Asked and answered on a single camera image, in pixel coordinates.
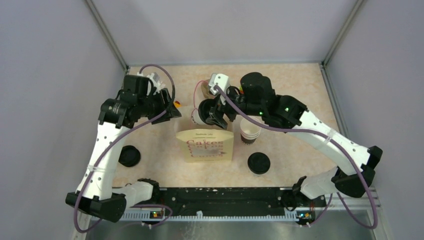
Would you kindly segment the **kraft pink paper bag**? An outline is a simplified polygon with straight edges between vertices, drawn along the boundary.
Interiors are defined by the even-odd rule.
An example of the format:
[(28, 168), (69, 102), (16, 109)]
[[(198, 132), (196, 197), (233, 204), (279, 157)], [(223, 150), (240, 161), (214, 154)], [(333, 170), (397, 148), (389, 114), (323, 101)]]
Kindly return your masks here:
[(174, 126), (176, 144), (187, 163), (230, 162), (235, 142), (231, 128), (200, 125), (200, 119), (195, 119), (200, 107), (200, 101), (196, 100), (199, 86), (205, 83), (205, 80), (199, 81), (192, 92), (190, 105), (178, 109), (182, 117), (177, 119)]

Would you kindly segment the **stack of paper cups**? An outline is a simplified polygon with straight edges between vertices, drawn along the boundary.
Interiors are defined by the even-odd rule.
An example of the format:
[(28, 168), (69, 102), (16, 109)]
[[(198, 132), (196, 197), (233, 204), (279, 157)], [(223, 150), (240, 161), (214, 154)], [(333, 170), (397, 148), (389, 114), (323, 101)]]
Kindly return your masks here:
[(261, 133), (262, 128), (246, 118), (240, 121), (240, 138), (243, 144), (252, 145)]

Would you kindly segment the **brown cardboard cup carrier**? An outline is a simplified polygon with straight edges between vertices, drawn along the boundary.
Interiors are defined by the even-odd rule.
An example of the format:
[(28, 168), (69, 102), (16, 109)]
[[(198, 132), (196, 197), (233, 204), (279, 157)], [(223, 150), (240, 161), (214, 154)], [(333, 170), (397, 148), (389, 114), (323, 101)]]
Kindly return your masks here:
[(210, 87), (207, 82), (202, 82), (200, 84), (200, 89), (202, 92), (202, 95), (205, 99), (214, 99), (215, 96), (210, 92)]

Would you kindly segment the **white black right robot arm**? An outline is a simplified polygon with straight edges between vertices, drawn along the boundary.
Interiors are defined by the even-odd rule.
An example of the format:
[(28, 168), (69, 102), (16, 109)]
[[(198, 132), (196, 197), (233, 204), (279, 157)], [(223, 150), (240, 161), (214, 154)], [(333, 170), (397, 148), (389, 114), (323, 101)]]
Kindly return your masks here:
[(307, 206), (313, 199), (332, 193), (360, 198), (369, 190), (382, 150), (354, 143), (293, 96), (276, 94), (267, 76), (248, 73), (240, 79), (237, 88), (230, 84), (227, 75), (213, 73), (208, 88), (213, 98), (203, 100), (199, 106), (199, 117), (204, 124), (226, 129), (237, 115), (258, 116), (264, 129), (296, 137), (335, 163), (331, 170), (303, 176), (293, 185), (293, 200), (297, 205)]

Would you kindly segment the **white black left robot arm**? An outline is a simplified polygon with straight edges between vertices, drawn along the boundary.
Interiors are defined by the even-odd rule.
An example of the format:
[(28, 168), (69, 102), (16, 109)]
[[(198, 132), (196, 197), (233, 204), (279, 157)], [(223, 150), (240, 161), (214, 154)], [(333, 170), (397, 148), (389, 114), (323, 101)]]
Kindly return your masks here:
[(154, 125), (180, 116), (168, 89), (155, 72), (147, 76), (126, 75), (117, 98), (107, 99), (100, 107), (89, 163), (77, 189), (66, 195), (65, 203), (113, 223), (139, 202), (156, 206), (161, 194), (154, 189), (152, 181), (137, 181), (113, 189), (113, 179), (127, 134), (135, 130), (139, 119), (147, 118), (146, 124)]

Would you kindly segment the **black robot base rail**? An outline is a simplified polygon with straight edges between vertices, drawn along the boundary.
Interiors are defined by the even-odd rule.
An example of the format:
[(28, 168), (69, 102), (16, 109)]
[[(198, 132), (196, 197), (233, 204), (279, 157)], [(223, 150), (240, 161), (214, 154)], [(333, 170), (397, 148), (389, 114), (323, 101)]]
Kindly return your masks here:
[(264, 204), (272, 208), (321, 208), (327, 205), (323, 195), (309, 199), (294, 195), (290, 187), (162, 187), (153, 192), (151, 199), (138, 203), (169, 207), (212, 203)]

